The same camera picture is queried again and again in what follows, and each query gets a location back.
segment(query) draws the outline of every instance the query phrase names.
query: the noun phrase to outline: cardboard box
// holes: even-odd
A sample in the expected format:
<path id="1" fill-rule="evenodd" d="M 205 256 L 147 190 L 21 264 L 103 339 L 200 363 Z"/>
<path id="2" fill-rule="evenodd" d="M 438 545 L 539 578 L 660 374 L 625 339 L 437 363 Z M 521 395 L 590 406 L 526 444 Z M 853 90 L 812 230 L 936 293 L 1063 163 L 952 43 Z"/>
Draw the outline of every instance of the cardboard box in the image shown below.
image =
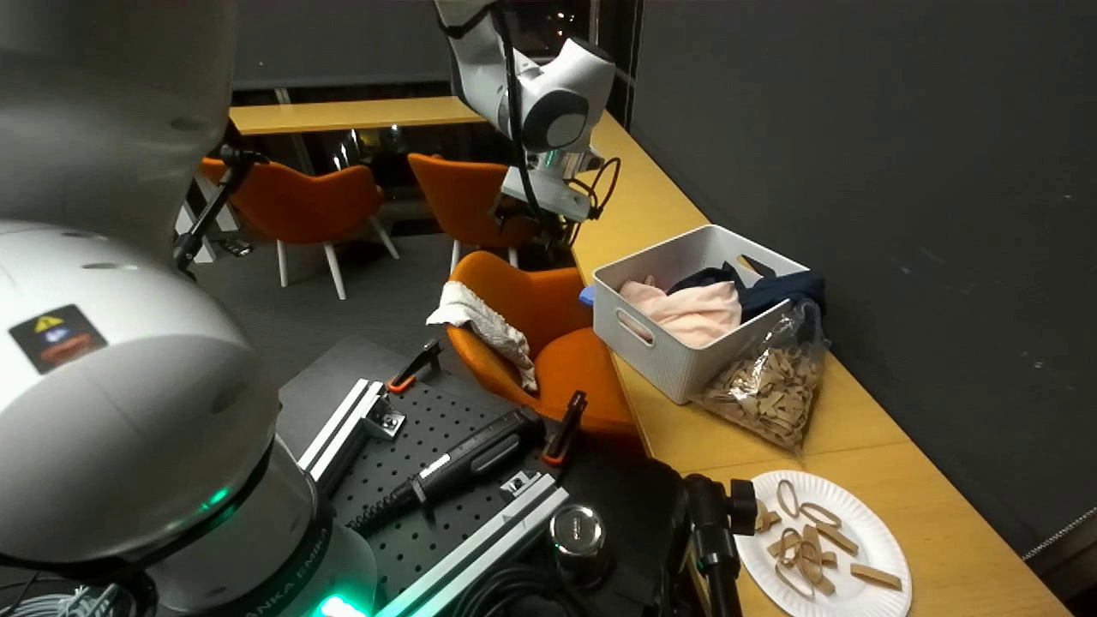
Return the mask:
<path id="1" fill-rule="evenodd" d="M 725 366 L 737 360 L 741 349 L 750 349 L 767 324 L 779 318 L 779 306 L 753 315 L 729 334 L 692 349 L 637 312 L 631 302 L 619 293 L 625 280 L 649 280 L 660 288 L 673 288 L 677 280 L 735 264 L 750 256 L 774 274 L 806 269 L 801 264 L 735 233 L 725 226 L 697 226 L 691 233 L 670 237 L 649 249 L 637 249 L 625 259 L 615 259 L 597 269 L 595 280 L 595 332 L 631 366 L 637 366 L 664 397 L 691 400 L 701 386 L 708 386 Z"/>

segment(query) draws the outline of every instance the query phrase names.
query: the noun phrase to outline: wooden table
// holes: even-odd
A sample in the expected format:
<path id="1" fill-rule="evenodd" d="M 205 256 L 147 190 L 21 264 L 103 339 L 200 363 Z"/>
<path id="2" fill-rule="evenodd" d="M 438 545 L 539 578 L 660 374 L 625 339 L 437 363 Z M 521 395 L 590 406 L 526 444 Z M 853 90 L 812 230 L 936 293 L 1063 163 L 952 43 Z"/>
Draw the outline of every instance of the wooden table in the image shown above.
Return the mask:
<path id="1" fill-rule="evenodd" d="M 450 96 L 234 106 L 234 119 L 246 136 L 367 131 L 387 124 L 485 124 Z M 621 157 L 621 184 L 603 219 L 585 224 L 576 240 L 576 264 L 585 277 L 612 259 L 708 224 L 708 214 L 615 116 L 597 128 L 595 147 L 603 157 Z M 916 590 L 911 612 L 1067 612 L 1041 578 L 1006 545 L 1006 538 L 967 505 L 967 496 L 926 458 L 926 452 L 841 360 L 828 357 L 824 395 L 800 454 L 771 450 L 708 412 L 673 404 L 625 360 L 619 360 L 619 374 L 649 452 L 680 472 L 735 478 L 765 468 L 806 468 L 856 493 L 905 548 Z M 750 577 L 741 577 L 737 590 L 743 612 L 779 612 Z"/>

